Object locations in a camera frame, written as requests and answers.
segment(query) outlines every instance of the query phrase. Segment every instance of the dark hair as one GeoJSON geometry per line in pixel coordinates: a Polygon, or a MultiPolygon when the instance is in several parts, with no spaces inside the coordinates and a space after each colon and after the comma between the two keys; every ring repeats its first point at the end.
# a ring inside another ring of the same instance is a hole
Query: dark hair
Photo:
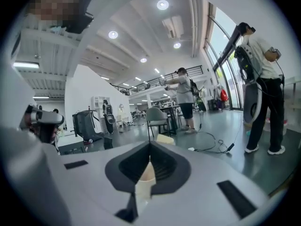
{"type": "Polygon", "coordinates": [[[237,26],[237,29],[238,29],[238,31],[239,31],[239,33],[241,34],[241,35],[244,35],[245,33],[246,33],[246,28],[249,28],[249,29],[251,29],[251,27],[250,27],[250,25],[249,24],[247,24],[247,23],[240,23],[238,26],[237,26]]]}
{"type": "Polygon", "coordinates": [[[186,69],[181,67],[180,69],[178,69],[178,71],[176,73],[179,73],[179,72],[183,72],[183,73],[187,73],[186,69]]]}

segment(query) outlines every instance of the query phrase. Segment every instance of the ceiling light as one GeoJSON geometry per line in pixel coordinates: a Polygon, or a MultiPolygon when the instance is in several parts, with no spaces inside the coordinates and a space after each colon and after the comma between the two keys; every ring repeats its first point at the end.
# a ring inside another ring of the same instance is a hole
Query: ceiling light
{"type": "Polygon", "coordinates": [[[169,7],[169,3],[168,3],[168,1],[166,1],[166,0],[160,0],[160,1],[157,3],[157,8],[158,8],[159,10],[166,10],[166,9],[168,9],[168,7],[169,7]]]}
{"type": "Polygon", "coordinates": [[[175,44],[174,44],[174,48],[179,48],[180,46],[181,46],[180,43],[175,43],[175,44]]]}
{"type": "Polygon", "coordinates": [[[49,99],[49,96],[34,96],[34,99],[49,99]]]}
{"type": "Polygon", "coordinates": [[[117,38],[118,37],[118,33],[116,32],[116,31],[111,31],[111,32],[109,32],[109,38],[110,39],[115,39],[115,38],[117,38]]]}
{"type": "Polygon", "coordinates": [[[39,64],[38,63],[30,63],[30,62],[15,62],[14,67],[38,69],[39,64]]]}

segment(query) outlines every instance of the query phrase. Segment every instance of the railing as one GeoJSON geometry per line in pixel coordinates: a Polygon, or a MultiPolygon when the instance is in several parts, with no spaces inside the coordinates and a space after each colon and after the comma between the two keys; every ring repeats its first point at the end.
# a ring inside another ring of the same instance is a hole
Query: railing
{"type": "MultiPolygon", "coordinates": [[[[186,69],[186,71],[187,71],[188,76],[191,77],[192,79],[193,79],[193,77],[204,74],[201,65],[186,69]]],[[[170,74],[164,75],[165,80],[171,80],[171,79],[174,79],[177,77],[178,77],[178,75],[176,73],[170,73],[170,74]]],[[[160,86],[160,79],[161,79],[161,77],[158,77],[153,80],[146,81],[147,84],[142,83],[142,84],[137,85],[136,88],[128,89],[129,95],[132,95],[132,94],[138,93],[139,91],[147,90],[147,89],[150,89],[150,88],[153,88],[156,86],[160,86]]]]}
{"type": "Polygon", "coordinates": [[[115,85],[112,85],[113,87],[115,87],[118,91],[120,91],[122,94],[126,95],[126,96],[129,96],[130,95],[130,91],[129,89],[127,88],[123,88],[123,87],[120,87],[120,86],[115,86],[115,85]]]}

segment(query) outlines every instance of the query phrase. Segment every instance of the black shorts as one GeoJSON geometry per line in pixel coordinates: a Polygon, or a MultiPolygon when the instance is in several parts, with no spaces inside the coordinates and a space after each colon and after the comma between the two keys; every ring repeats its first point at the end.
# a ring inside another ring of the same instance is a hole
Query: black shorts
{"type": "Polygon", "coordinates": [[[180,106],[183,116],[186,120],[191,119],[193,117],[193,115],[192,115],[193,103],[183,103],[183,104],[179,104],[179,106],[180,106]]]}

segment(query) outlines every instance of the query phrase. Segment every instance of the glass wall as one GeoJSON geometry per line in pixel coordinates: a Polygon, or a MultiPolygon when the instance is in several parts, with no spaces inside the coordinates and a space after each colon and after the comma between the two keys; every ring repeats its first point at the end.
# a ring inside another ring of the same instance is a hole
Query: glass wall
{"type": "MultiPolygon", "coordinates": [[[[212,16],[215,20],[212,19],[214,22],[213,30],[211,36],[207,35],[207,37],[210,37],[210,40],[207,42],[211,45],[213,50],[207,44],[206,49],[215,65],[217,64],[217,59],[214,56],[214,53],[218,57],[222,55],[229,42],[227,36],[231,36],[233,34],[236,24],[219,8],[216,8],[216,14],[215,16],[212,16]]],[[[236,46],[241,43],[242,38],[237,41],[236,46]]],[[[231,55],[228,55],[226,61],[221,66],[216,68],[215,74],[217,75],[218,82],[224,87],[228,97],[230,98],[230,108],[242,110],[244,101],[244,83],[240,75],[238,63],[234,58],[234,52],[231,55]]]]}

